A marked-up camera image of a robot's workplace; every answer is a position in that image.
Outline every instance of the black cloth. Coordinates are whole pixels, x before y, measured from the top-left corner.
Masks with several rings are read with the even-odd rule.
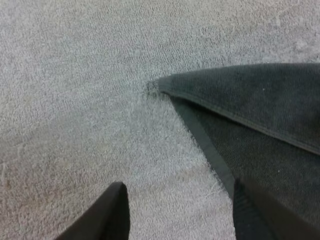
[[[229,195],[249,178],[320,229],[320,65],[258,64],[158,82]]]
[[[122,182],[114,182],[56,240],[127,240],[129,232],[127,187]]]

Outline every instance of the dark fabric fold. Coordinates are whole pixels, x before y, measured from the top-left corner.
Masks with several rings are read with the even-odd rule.
[[[260,64],[175,74],[160,91],[320,155],[320,65]]]
[[[226,189],[230,176],[219,173],[220,162],[320,229],[319,64],[206,69],[158,85],[188,109],[176,108]],[[208,154],[209,145],[222,161]]]

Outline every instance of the black fabric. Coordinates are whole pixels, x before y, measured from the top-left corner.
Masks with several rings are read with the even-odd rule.
[[[177,112],[207,158],[204,146],[212,145],[235,178],[253,179],[320,228],[319,64],[208,69],[158,84],[180,106]],[[229,189],[230,181],[217,174]]]
[[[236,240],[278,240],[240,180],[234,184],[232,216]]]
[[[114,182],[56,240],[127,240],[129,232],[127,187],[122,182]]]
[[[319,240],[320,232],[252,180],[234,184],[233,223],[237,240]]]

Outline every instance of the gray carpet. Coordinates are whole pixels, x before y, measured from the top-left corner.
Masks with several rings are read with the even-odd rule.
[[[319,0],[0,0],[0,238],[52,239],[113,181],[131,239],[234,239],[156,79],[320,62]]]

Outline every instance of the carpet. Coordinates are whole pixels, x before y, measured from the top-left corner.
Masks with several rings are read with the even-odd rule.
[[[130,239],[234,239],[158,78],[320,61],[318,0],[1,0],[1,239],[52,239],[114,181]]]

